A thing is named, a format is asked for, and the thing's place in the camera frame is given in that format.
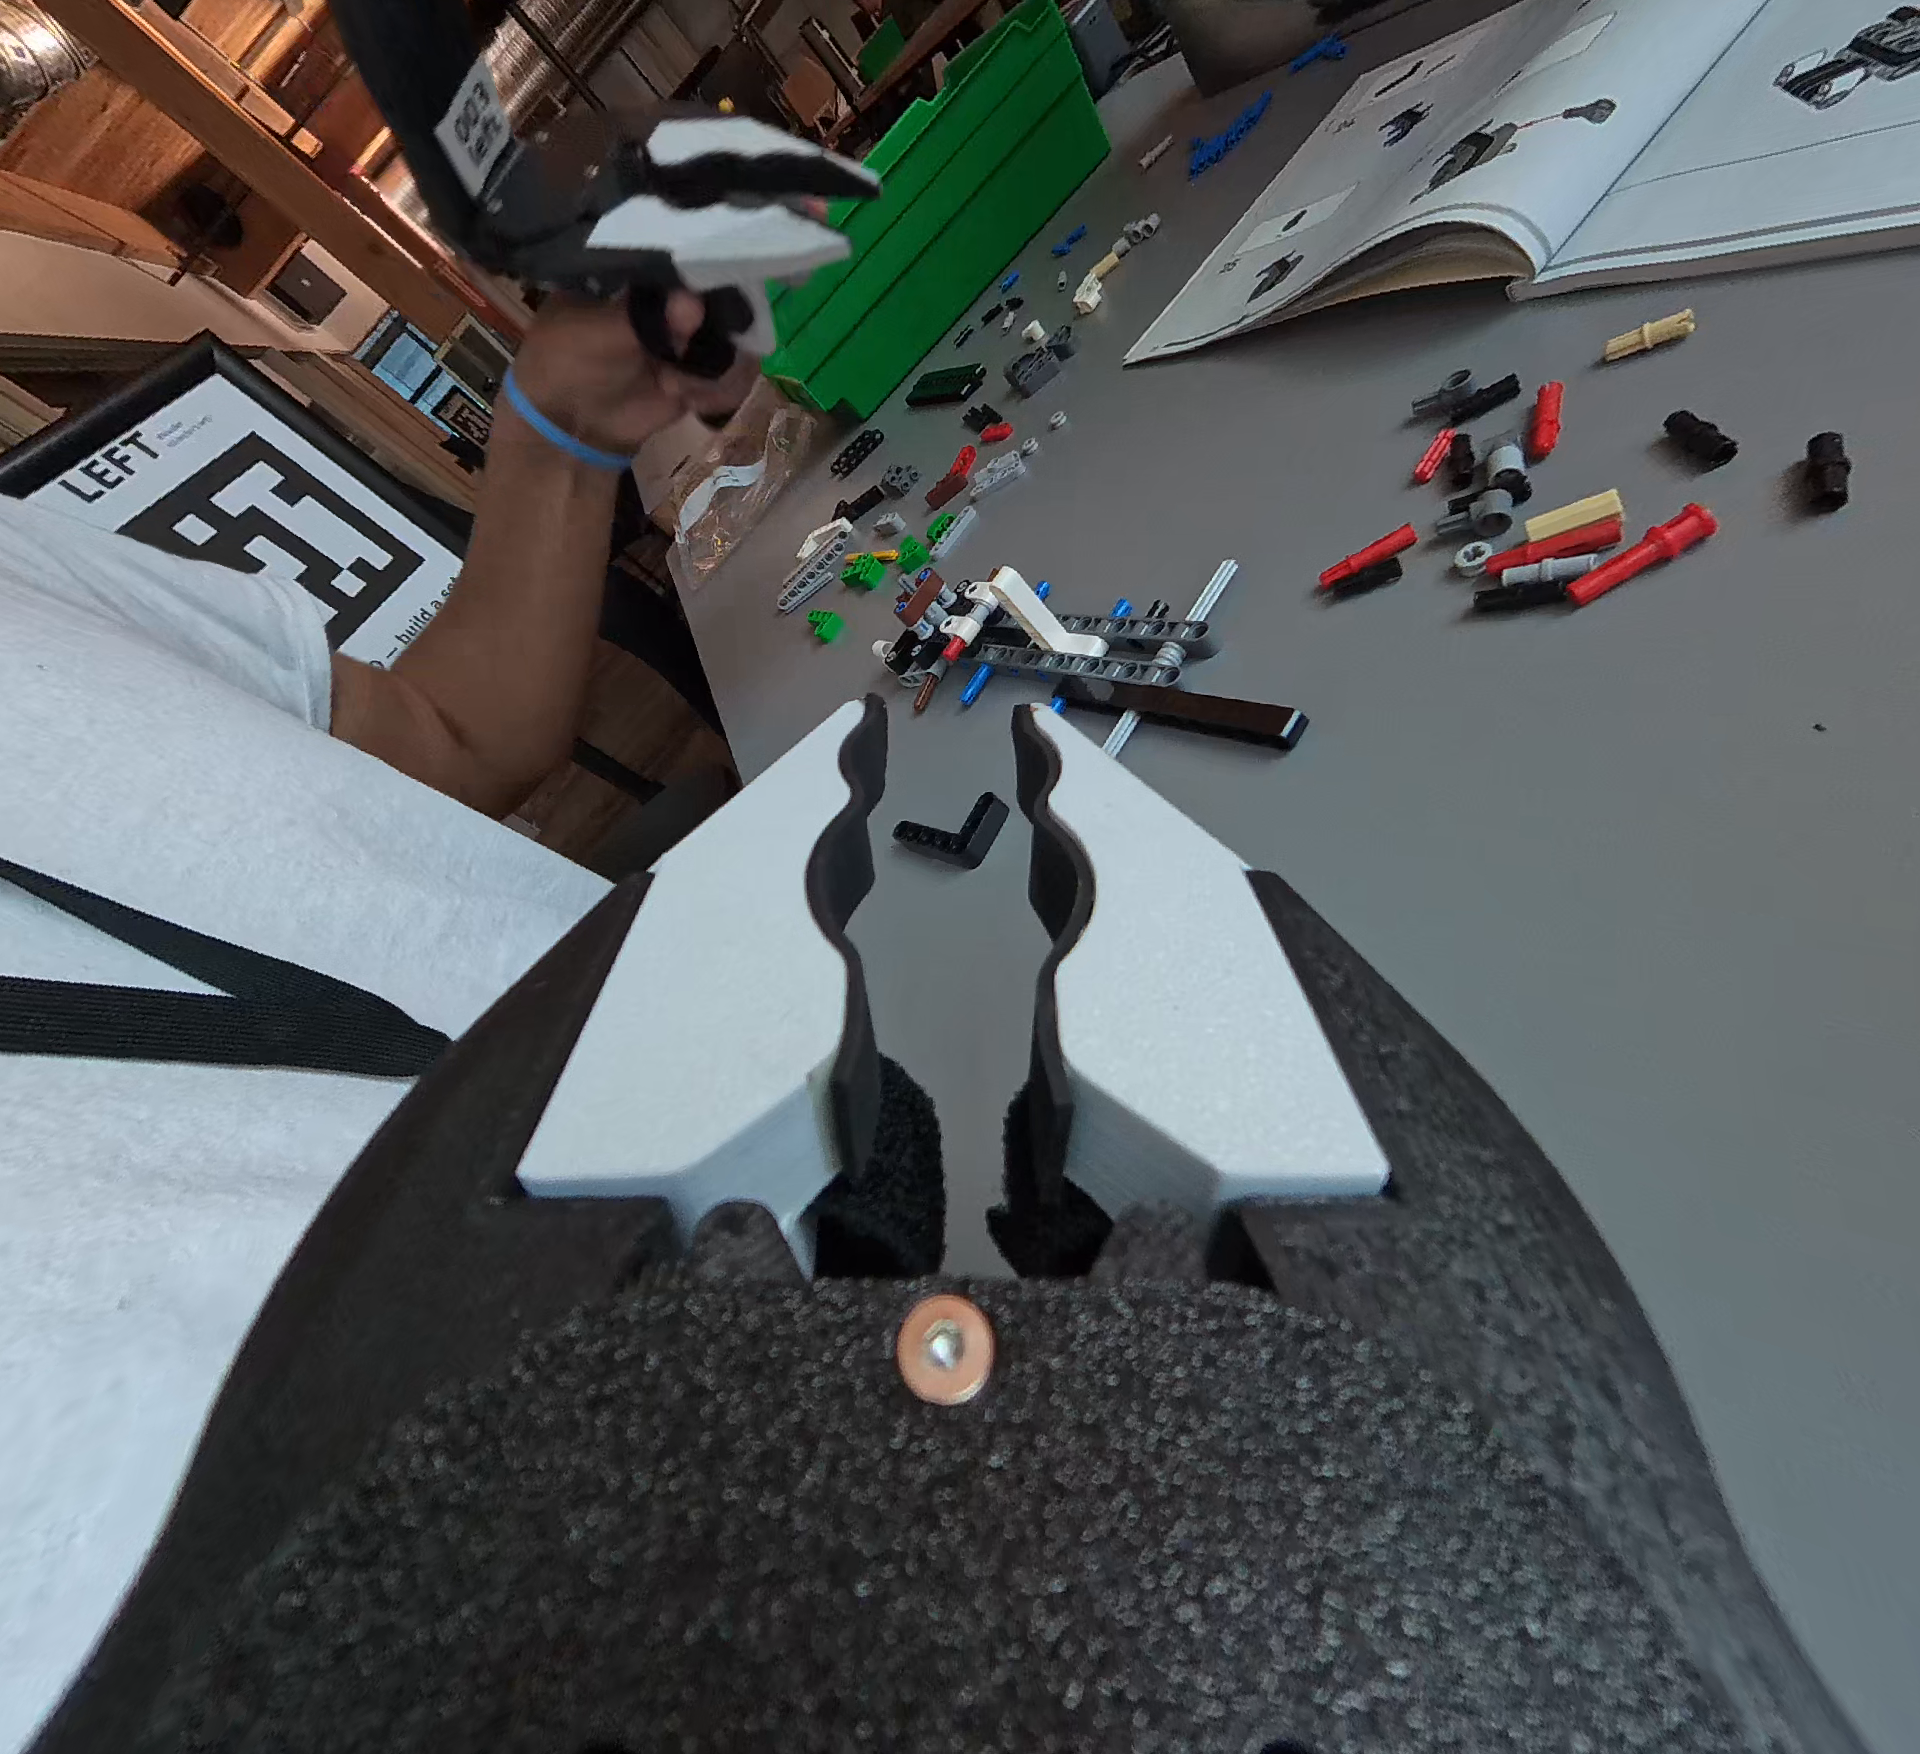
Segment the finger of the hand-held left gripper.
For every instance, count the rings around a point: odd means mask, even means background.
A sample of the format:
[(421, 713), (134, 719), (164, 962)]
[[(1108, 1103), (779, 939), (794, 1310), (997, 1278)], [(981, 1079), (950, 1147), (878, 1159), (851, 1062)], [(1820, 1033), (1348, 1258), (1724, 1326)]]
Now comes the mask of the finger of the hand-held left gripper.
[(851, 255), (851, 238), (794, 198), (671, 204), (629, 197), (585, 232), (585, 255), (671, 261), (684, 289), (808, 280)]
[(702, 210), (878, 198), (882, 181), (865, 163), (754, 116), (666, 116), (641, 141), (641, 189)]

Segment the toy brick model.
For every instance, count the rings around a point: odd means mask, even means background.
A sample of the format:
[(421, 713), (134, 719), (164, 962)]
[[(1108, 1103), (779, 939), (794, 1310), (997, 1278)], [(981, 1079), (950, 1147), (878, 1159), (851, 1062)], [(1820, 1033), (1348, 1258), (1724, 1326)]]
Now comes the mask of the toy brick model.
[[(960, 701), (976, 699), (985, 674), (1032, 681), (1047, 695), (1065, 681), (1186, 688), (1186, 663), (1214, 655), (1214, 630), (1208, 615), (1053, 615), (1050, 594), (1012, 569), (960, 584), (921, 569), (900, 583), (895, 632), (878, 636), (872, 655), (895, 683), (915, 688), (915, 713), (923, 713), (957, 663), (971, 663)], [(1116, 717), (1102, 754), (1116, 758), (1133, 729), (1140, 717)]]

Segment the scattered small mixed toy bricks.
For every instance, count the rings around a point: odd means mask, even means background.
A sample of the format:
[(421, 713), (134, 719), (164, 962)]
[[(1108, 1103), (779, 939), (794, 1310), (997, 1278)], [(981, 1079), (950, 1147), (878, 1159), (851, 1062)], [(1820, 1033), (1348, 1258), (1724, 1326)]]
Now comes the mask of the scattered small mixed toy bricks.
[(966, 502), (981, 463), (1047, 446), (1065, 430), (1060, 383), (1083, 351), (1123, 352), (1123, 313), (1146, 261), (1166, 249), (1166, 225), (1196, 212), (1196, 197), (1222, 163), (1258, 141), (1288, 67), (1201, 96), (1179, 54), (1123, 81), (1094, 103), (1083, 85), (1038, 121), (1032, 148), (985, 171), (981, 212), (954, 240), (954, 280), (981, 289), (900, 371), (882, 371), (882, 399), (842, 399), (818, 417), (808, 460), (794, 463), (794, 506), (773, 522), (779, 583), (765, 584), (773, 620), (802, 630), (811, 610), (842, 610), (844, 559), (886, 552), (900, 535), (923, 540), (938, 513)]

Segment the heap of red black bricks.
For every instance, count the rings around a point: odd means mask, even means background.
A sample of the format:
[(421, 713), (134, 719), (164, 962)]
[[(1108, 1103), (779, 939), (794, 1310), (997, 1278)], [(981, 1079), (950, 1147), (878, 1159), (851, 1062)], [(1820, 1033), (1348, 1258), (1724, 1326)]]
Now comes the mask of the heap of red black bricks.
[[(1669, 351), (1695, 331), (1690, 308), (1631, 327), (1614, 335), (1598, 352), (1604, 367)], [(1518, 438), (1496, 438), (1487, 451), (1472, 451), (1467, 421), (1518, 399), (1518, 376), (1476, 383), (1467, 367), (1451, 371), (1438, 392), (1411, 399), (1411, 421), (1432, 421), (1432, 440), (1411, 463), (1411, 488), (1451, 478), (1447, 513), (1432, 525), (1432, 540), (1465, 535), (1451, 552), (1451, 569), (1467, 583), (1482, 583), (1467, 594), (1472, 615), (1531, 615), (1531, 610), (1583, 610), (1598, 594), (1628, 584), (1642, 574), (1669, 569), (1700, 540), (1717, 540), (1718, 522), (1710, 506), (1687, 502), (1669, 522), (1653, 522), (1642, 540), (1624, 540), (1628, 506), (1619, 488), (1583, 492), (1555, 513), (1535, 513), (1518, 522), (1518, 506), (1535, 499), (1535, 469), (1561, 440), (1566, 385), (1551, 376), (1535, 392)], [(1666, 446), (1682, 463), (1718, 469), (1740, 454), (1740, 440), (1690, 409), (1675, 409), (1657, 421)], [(1807, 438), (1800, 454), (1800, 502), (1807, 513), (1838, 513), (1850, 502), (1855, 460), (1838, 430)], [(1411, 522), (1396, 525), (1381, 540), (1365, 540), (1348, 559), (1331, 562), (1317, 577), (1317, 594), (1352, 598), (1402, 577), (1402, 552), (1424, 546)]]

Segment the blue wristband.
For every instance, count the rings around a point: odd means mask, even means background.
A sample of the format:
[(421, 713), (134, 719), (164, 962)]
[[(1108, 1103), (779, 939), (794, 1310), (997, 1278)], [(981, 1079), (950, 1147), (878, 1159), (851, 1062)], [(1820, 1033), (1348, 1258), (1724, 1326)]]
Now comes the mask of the blue wristband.
[(634, 469), (634, 451), (614, 451), (614, 446), (579, 440), (577, 433), (565, 433), (560, 421), (552, 421), (552, 417), (527, 396), (517, 367), (508, 367), (508, 376), (501, 376), (501, 399), (508, 399), (508, 409), (510, 409), (545, 446), (552, 446), (557, 454), (565, 454), (565, 460), (577, 460), (577, 463), (585, 463), (585, 469), (603, 469), (603, 473)]

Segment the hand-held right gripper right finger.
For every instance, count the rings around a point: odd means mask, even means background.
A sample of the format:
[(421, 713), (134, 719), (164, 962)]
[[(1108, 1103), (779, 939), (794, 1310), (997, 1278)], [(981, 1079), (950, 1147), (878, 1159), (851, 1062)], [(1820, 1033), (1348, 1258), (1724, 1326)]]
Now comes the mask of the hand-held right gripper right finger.
[(1047, 929), (989, 1236), (1080, 1278), (1127, 1210), (1214, 1243), (1243, 1207), (1348, 1207), (1391, 1159), (1252, 870), (1060, 713), (1012, 713), (1026, 902)]

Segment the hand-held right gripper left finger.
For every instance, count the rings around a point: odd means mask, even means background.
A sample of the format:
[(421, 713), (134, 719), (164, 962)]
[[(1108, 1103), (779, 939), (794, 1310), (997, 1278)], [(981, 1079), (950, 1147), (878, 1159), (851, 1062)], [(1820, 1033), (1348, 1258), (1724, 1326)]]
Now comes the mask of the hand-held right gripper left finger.
[(517, 1165), (527, 1194), (650, 1194), (684, 1235), (760, 1207), (818, 1269), (811, 1207), (865, 1174), (882, 1116), (844, 936), (882, 766), (886, 713), (851, 699), (654, 862)]

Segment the black angled toy brick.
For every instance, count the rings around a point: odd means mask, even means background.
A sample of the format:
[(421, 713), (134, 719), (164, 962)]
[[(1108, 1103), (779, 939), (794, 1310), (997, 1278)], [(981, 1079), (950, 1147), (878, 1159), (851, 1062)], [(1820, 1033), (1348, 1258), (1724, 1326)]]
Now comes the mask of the black angled toy brick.
[(1010, 803), (1003, 803), (994, 791), (981, 791), (981, 797), (971, 798), (960, 829), (936, 829), (936, 825), (900, 818), (900, 825), (893, 829), (893, 841), (895, 841), (904, 854), (923, 854), (923, 862), (936, 862), (936, 865), (950, 865), (950, 870), (971, 874), (971, 870), (981, 870), (981, 862), (989, 854), (1003, 818), (1010, 818)]

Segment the green plastic bin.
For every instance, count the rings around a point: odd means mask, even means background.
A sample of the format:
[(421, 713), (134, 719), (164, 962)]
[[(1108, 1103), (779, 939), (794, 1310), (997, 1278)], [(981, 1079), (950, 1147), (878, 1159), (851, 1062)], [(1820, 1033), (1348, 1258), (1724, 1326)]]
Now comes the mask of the green plastic bin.
[(832, 210), (851, 261), (773, 292), (765, 383), (871, 417), (1108, 154), (1060, 3), (1024, 0), (865, 154), (882, 189)]

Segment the black framed tag sign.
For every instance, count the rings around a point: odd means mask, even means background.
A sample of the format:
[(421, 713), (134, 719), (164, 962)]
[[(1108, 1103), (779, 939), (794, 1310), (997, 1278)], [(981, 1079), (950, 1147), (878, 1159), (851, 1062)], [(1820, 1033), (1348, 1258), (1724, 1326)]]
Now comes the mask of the black framed tag sign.
[(224, 338), (2, 451), (0, 488), (140, 546), (298, 583), (330, 653), (394, 663), (445, 604), (465, 525)]

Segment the person's left hand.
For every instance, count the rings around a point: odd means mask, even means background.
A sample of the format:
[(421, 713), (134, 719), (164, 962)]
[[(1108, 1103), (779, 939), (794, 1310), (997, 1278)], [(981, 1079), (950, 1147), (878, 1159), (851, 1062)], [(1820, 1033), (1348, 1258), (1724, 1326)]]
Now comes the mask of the person's left hand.
[[(760, 358), (736, 352), (730, 371), (697, 376), (677, 351), (691, 344), (708, 301), (674, 289), (666, 296), (671, 352), (650, 352), (629, 301), (548, 292), (510, 358), (527, 396), (565, 433), (595, 446), (641, 454), (650, 438), (697, 417), (718, 430), (754, 396)], [(508, 399), (492, 404), (492, 433), (527, 433)]]

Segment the person's white shirt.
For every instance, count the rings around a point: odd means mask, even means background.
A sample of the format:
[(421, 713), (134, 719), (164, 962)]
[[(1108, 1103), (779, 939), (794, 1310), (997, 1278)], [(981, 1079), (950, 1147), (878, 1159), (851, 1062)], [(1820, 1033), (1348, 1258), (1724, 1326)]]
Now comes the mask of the person's white shirt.
[[(510, 834), (595, 642), (557, 583), (485, 615), (485, 525), (394, 659), (286, 577), (2, 499), (2, 862), (458, 1038), (603, 898)], [(143, 1567), (286, 1252), (402, 1084), (2, 1055), (2, 1747)]]

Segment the open instruction booklet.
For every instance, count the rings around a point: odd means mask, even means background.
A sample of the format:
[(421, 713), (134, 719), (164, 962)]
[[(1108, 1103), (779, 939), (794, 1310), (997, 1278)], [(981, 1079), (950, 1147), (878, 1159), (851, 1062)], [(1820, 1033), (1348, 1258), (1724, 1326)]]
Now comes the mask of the open instruction booklet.
[(1355, 73), (1123, 365), (1398, 289), (1524, 301), (1914, 226), (1920, 0), (1518, 0)]

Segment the clear plastic bag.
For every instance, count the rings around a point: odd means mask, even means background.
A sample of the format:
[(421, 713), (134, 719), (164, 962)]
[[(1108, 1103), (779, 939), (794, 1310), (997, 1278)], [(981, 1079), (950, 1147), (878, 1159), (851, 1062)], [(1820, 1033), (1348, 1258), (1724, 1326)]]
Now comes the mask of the clear plastic bag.
[(818, 413), (790, 399), (747, 399), (677, 460), (650, 522), (671, 535), (677, 590), (702, 590), (799, 473)]

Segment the long black toy beam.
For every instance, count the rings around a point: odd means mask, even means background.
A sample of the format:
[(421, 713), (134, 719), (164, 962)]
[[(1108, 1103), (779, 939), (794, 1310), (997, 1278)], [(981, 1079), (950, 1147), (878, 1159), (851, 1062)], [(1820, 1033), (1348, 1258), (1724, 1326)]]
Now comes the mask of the long black toy beam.
[(1140, 717), (1145, 727), (1166, 727), (1205, 741), (1238, 741), (1269, 754), (1293, 754), (1311, 727), (1298, 705), (1214, 699), (1177, 683), (1065, 681), (1050, 695), (1075, 713)]

